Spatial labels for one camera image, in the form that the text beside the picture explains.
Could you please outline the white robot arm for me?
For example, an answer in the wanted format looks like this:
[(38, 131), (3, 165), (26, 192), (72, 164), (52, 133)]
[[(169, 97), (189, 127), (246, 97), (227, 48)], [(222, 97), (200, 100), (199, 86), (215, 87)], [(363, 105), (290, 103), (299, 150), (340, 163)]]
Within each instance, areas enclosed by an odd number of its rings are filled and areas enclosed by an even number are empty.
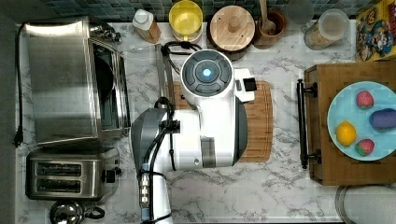
[(166, 174), (177, 170), (231, 167), (248, 144), (245, 103), (255, 91), (247, 69), (213, 49), (195, 51), (183, 63), (180, 89), (188, 109), (161, 97), (131, 125), (130, 144), (142, 224), (173, 224)]

